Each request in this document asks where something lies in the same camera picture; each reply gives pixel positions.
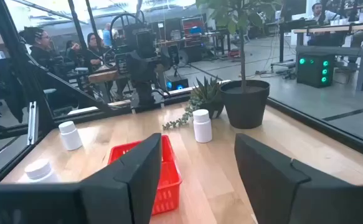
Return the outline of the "wooden desk with grey legs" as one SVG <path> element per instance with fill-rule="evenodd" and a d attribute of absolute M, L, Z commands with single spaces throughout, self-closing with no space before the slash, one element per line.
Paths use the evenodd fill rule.
<path fill-rule="evenodd" d="M 295 29 L 293 32 L 297 34 L 296 41 L 296 65 L 299 64 L 299 54 L 305 53 L 320 53 L 341 56 L 352 56 L 360 58 L 359 72 L 357 75 L 356 90 L 363 91 L 363 43 L 361 47 L 326 47 L 326 46 L 307 46 L 304 45 L 304 36 L 309 33 L 316 32 L 352 32 L 363 31 L 363 23 L 348 24 L 340 26 L 317 26 L 317 27 L 304 27 L 303 29 Z"/>

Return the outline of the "red plastic basket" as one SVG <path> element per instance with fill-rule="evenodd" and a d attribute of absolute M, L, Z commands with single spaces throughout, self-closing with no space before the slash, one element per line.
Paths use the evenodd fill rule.
<path fill-rule="evenodd" d="M 127 144 L 112 147 L 108 158 L 108 165 L 118 160 L 132 148 L 140 144 L 141 141 L 135 141 Z M 161 159 L 161 175 L 159 178 L 156 197 L 152 207 L 151 216 L 160 213 L 166 213 L 175 210 L 179 206 L 179 188 L 182 183 L 181 174 L 176 164 L 176 157 L 172 150 L 169 136 L 161 136 L 162 159 Z M 112 209 L 126 208 L 126 205 L 118 196 L 111 199 L 111 202 L 120 202 L 120 205 L 111 205 Z"/>

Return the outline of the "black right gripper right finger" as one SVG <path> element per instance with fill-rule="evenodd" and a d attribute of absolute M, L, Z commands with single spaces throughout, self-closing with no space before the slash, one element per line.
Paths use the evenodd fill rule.
<path fill-rule="evenodd" d="M 258 224 L 363 224 L 363 185 L 353 185 L 242 133 L 238 171 Z"/>

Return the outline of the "spiky green succulent plant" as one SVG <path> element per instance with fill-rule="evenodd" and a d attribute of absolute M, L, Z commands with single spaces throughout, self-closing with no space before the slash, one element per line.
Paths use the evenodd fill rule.
<path fill-rule="evenodd" d="M 191 90 L 191 98 L 189 103 L 197 108 L 203 104 L 220 103 L 220 83 L 218 77 L 207 79 L 204 77 L 203 81 L 196 78 L 196 87 Z"/>

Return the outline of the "small dark plant pot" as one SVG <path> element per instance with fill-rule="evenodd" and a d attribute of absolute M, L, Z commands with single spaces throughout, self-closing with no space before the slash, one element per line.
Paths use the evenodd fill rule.
<path fill-rule="evenodd" d="M 211 103 L 204 103 L 200 106 L 200 108 L 209 112 L 210 119 L 216 119 L 221 115 L 224 109 L 224 104 L 221 101 L 216 101 Z"/>

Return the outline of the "black computer with green lights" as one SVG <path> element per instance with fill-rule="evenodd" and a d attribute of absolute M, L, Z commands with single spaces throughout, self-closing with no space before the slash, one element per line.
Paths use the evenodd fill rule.
<path fill-rule="evenodd" d="M 336 56 L 331 54 L 298 54 L 297 82 L 315 88 L 331 86 Z"/>

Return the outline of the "small wooden desk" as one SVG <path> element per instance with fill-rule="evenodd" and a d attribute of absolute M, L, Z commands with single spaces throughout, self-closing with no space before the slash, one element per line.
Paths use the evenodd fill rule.
<path fill-rule="evenodd" d="M 103 83 L 116 80 L 119 74 L 116 70 L 99 70 L 88 76 L 90 83 Z"/>

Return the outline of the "person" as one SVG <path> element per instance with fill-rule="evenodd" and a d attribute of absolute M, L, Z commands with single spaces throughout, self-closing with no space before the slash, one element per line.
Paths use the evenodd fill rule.
<path fill-rule="evenodd" d="M 86 61 L 90 62 L 93 71 L 96 71 L 101 67 L 102 59 L 105 62 L 114 59 L 113 54 L 108 53 L 110 50 L 108 46 L 105 46 L 103 43 L 97 43 L 97 38 L 94 33 L 89 33 L 87 35 L 87 44 L 88 50 Z"/>
<path fill-rule="evenodd" d="M 323 5 L 320 2 L 317 2 L 312 5 L 312 12 L 313 14 L 308 17 L 308 20 L 318 21 L 323 13 L 324 13 L 324 22 L 340 19 L 340 15 L 336 14 L 335 12 L 323 10 Z"/>
<path fill-rule="evenodd" d="M 51 51 L 51 40 L 45 30 L 38 27 L 25 27 L 19 35 L 30 45 L 30 55 L 41 67 L 59 78 L 64 77 L 60 71 L 64 67 L 64 58 Z M 58 92 L 64 92 L 65 89 L 54 79 L 49 78 L 46 73 L 39 72 L 36 76 L 42 89 L 56 89 Z"/>
<path fill-rule="evenodd" d="M 105 46 L 111 46 L 110 23 L 105 24 L 105 28 L 103 30 L 103 43 Z"/>
<path fill-rule="evenodd" d="M 84 58 L 80 45 L 72 40 L 66 43 L 66 57 L 71 60 L 76 67 L 84 66 Z"/>

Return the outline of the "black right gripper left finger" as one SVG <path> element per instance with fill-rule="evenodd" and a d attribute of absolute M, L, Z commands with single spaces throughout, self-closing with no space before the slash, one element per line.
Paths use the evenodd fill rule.
<path fill-rule="evenodd" d="M 154 133 L 79 182 L 0 184 L 0 224 L 149 224 L 161 156 Z"/>

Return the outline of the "green leafy plant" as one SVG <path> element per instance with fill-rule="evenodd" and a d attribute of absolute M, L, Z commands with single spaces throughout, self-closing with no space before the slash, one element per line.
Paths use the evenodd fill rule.
<path fill-rule="evenodd" d="M 240 58 L 241 58 L 241 88 L 246 92 L 246 73 L 245 73 L 245 39 L 244 36 L 248 28 L 253 25 L 259 28 L 264 26 L 263 19 L 257 11 L 265 14 L 273 14 L 282 0 L 196 0 L 196 6 L 203 5 L 207 9 L 212 9 L 209 14 L 219 26 L 224 26 L 230 34 L 238 31 L 240 39 Z"/>

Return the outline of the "black computer with blue lights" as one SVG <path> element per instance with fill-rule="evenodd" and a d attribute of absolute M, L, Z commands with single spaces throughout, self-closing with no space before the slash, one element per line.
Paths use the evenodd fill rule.
<path fill-rule="evenodd" d="M 189 87 L 188 79 L 186 78 L 173 78 L 166 79 L 166 88 L 168 91 L 181 90 Z"/>

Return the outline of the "black metal table frame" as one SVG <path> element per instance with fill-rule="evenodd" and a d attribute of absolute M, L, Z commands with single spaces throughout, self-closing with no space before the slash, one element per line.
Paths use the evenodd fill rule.
<path fill-rule="evenodd" d="M 15 23 L 5 0 L 0 0 L 0 33 L 4 36 L 4 44 L 9 49 L 16 74 L 19 76 L 21 84 L 26 88 L 26 97 L 31 101 L 36 101 L 39 107 L 39 136 L 37 142 L 31 146 L 27 145 L 21 151 L 20 155 L 14 158 L 14 161 L 19 162 L 23 159 L 38 142 L 46 137 L 46 135 L 48 135 L 51 130 L 55 129 L 61 122 L 74 121 L 77 124 L 86 123 L 88 121 L 130 114 L 132 112 L 130 108 L 125 106 L 114 108 L 94 100 L 91 96 L 74 88 L 68 82 L 61 80 L 59 77 L 51 74 L 48 70 L 33 61 L 33 59 L 26 54 L 26 49 L 21 44 L 19 34 L 17 33 Z M 86 102 L 90 106 L 94 106 L 94 110 L 91 112 L 81 112 L 76 115 L 66 115 L 58 118 L 54 117 L 44 92 L 34 75 L 39 72 L 46 73 L 49 78 L 54 79 L 58 85 L 75 95 L 79 100 Z M 362 138 L 349 134 L 339 128 L 335 128 L 325 121 L 309 116 L 272 98 L 267 99 L 266 105 L 363 154 Z M 28 124 L 20 124 L 10 128 L 0 128 L 0 140 L 25 135 L 27 134 L 27 130 Z"/>

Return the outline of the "large black plant pot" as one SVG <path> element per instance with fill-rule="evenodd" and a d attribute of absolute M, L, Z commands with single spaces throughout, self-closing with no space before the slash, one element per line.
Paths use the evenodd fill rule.
<path fill-rule="evenodd" d="M 221 84 L 220 92 L 230 124 L 238 129 L 253 129 L 263 121 L 270 84 L 262 80 L 247 80 Z"/>

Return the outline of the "silver aluminium profile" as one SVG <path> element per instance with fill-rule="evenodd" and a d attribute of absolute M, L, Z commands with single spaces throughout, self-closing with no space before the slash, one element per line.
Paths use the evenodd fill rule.
<path fill-rule="evenodd" d="M 27 130 L 27 145 L 31 146 L 37 142 L 39 136 L 39 107 L 36 101 L 29 103 L 29 118 Z"/>

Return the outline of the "pale green trailing bead plant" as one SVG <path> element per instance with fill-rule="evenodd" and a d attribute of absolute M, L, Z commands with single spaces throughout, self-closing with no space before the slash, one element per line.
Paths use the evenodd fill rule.
<path fill-rule="evenodd" d="M 198 97 L 192 97 L 189 101 L 187 106 L 184 109 L 183 115 L 174 120 L 169 121 L 166 124 L 162 125 L 163 130 L 170 130 L 174 128 L 179 128 L 189 122 L 189 119 L 192 117 L 192 114 L 195 110 L 199 110 L 200 106 L 202 105 L 202 100 L 199 100 Z"/>

